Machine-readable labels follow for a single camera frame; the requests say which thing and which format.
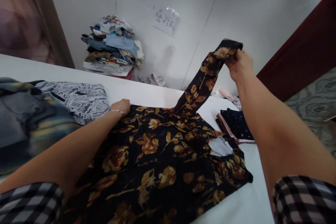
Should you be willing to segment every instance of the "white table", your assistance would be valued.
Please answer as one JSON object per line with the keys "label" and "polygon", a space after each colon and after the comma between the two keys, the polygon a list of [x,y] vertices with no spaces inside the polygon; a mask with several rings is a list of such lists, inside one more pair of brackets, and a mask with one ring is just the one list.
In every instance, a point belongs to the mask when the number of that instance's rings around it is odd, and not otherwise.
{"label": "white table", "polygon": [[[109,104],[122,98],[132,104],[150,107],[174,107],[183,91],[128,81],[96,73],[55,66],[0,54],[0,77],[11,77],[21,82],[35,80],[69,81],[103,84]],[[202,118],[215,130],[215,121],[220,109],[236,107],[226,99],[209,97],[198,110]],[[248,183],[216,205],[194,223],[273,223],[268,201],[264,173],[256,145],[242,144],[247,169],[253,174],[253,183]]]}

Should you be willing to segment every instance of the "wall seam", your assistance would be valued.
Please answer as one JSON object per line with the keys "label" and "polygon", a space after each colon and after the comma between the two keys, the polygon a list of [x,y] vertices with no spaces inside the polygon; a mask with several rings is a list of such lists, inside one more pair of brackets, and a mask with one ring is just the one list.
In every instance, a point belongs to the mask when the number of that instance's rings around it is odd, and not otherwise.
{"label": "wall seam", "polygon": [[189,68],[190,68],[190,66],[191,66],[191,63],[192,63],[192,61],[193,61],[193,59],[194,59],[194,56],[195,56],[196,50],[197,50],[197,48],[198,48],[198,44],[199,44],[199,43],[200,43],[200,41],[201,41],[201,38],[202,38],[202,35],[203,35],[203,32],[204,32],[204,29],[205,29],[205,27],[206,27],[206,25],[207,25],[208,19],[209,19],[209,17],[210,17],[210,14],[211,14],[212,8],[213,8],[213,7],[214,7],[214,5],[215,5],[215,2],[216,2],[216,0],[214,0],[214,1],[213,1],[213,3],[212,3],[212,6],[211,6],[211,9],[210,9],[210,12],[209,12],[208,18],[206,19],[206,22],[205,22],[205,24],[204,24],[204,27],[203,27],[202,33],[201,33],[201,35],[200,35],[200,38],[199,38],[199,40],[198,40],[198,43],[197,43],[196,49],[195,49],[195,51],[194,51],[194,54],[192,55],[192,58],[191,58],[190,64],[189,64],[189,66],[188,66],[188,70],[187,70],[187,72],[186,72],[186,74],[185,74],[185,77],[184,77],[184,79],[183,79],[183,82],[182,82],[182,85],[181,85],[181,88],[180,88],[180,90],[182,90],[182,87],[183,87],[184,81],[185,81],[185,79],[186,79],[186,77],[187,77],[187,74],[188,74],[188,72],[189,72]]}

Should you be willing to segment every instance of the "checkered shirt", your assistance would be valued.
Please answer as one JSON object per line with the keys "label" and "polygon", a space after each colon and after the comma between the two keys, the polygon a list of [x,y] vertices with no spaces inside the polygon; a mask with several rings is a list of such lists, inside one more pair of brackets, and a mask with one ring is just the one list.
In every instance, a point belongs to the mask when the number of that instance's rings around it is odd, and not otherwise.
{"label": "checkered shirt", "polygon": [[0,224],[58,223],[64,195],[53,183],[33,183],[0,194]]}
{"label": "checkered shirt", "polygon": [[[0,194],[0,224],[59,223],[64,196],[58,185],[34,183]],[[280,179],[273,190],[277,223],[336,223],[336,187],[305,176]]]}
{"label": "checkered shirt", "polygon": [[283,177],[273,203],[276,223],[336,223],[336,187],[321,180]]}

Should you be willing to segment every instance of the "wrist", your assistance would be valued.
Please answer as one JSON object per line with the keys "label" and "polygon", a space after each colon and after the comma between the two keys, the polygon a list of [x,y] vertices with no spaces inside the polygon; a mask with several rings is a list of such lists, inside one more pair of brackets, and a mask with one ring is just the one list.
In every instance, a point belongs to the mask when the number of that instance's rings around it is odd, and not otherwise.
{"label": "wrist", "polygon": [[242,85],[244,84],[246,81],[252,80],[253,78],[255,78],[256,76],[253,74],[253,72],[242,72],[241,74],[238,75],[238,77],[235,79],[235,83],[236,85]]}
{"label": "wrist", "polygon": [[107,113],[107,115],[109,115],[112,118],[117,118],[118,120],[124,117],[124,114],[121,111],[119,112],[116,110],[110,111],[109,113]]}

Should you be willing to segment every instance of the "paper sign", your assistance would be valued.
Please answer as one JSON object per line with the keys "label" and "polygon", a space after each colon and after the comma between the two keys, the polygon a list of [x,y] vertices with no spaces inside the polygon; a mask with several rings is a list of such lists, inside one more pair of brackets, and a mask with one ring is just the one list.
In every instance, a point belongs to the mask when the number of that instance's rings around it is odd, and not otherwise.
{"label": "paper sign", "polygon": [[170,36],[175,37],[174,34],[179,21],[178,14],[167,8],[156,8],[155,11],[155,21],[153,25]]}

